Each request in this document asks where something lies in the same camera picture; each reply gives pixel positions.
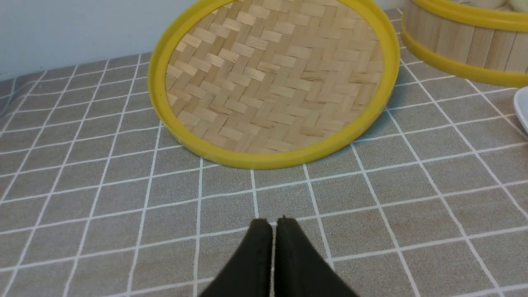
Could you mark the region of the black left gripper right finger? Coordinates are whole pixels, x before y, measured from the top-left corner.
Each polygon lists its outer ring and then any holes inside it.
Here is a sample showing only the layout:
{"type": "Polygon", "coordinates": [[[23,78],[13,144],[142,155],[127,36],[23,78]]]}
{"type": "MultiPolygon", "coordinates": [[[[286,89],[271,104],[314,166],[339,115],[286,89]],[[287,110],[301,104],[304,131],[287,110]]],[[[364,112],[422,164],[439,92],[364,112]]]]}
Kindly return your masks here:
{"type": "Polygon", "coordinates": [[[276,297],[356,297],[331,269],[294,218],[277,220],[274,292],[276,297]]]}

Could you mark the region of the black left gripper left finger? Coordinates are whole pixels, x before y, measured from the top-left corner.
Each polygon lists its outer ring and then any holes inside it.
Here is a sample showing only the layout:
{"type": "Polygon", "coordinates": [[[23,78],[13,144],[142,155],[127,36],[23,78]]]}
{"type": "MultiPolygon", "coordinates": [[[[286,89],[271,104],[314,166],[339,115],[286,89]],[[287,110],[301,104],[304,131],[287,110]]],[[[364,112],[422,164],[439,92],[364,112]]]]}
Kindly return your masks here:
{"type": "Polygon", "coordinates": [[[268,297],[270,295],[272,227],[254,219],[240,245],[201,297],[268,297]]]}

